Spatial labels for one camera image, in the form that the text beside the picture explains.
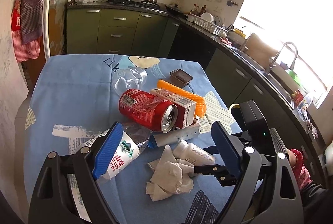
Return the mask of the person's right hand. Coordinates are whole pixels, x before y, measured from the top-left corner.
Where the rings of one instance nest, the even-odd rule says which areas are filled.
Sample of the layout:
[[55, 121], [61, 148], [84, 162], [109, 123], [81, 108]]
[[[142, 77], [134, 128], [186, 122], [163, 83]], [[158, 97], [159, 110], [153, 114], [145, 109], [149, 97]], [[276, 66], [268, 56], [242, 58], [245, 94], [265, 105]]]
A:
[[290, 162], [291, 168], [293, 168], [296, 165], [297, 162], [297, 157], [296, 155], [289, 149], [287, 149], [288, 153], [288, 160]]

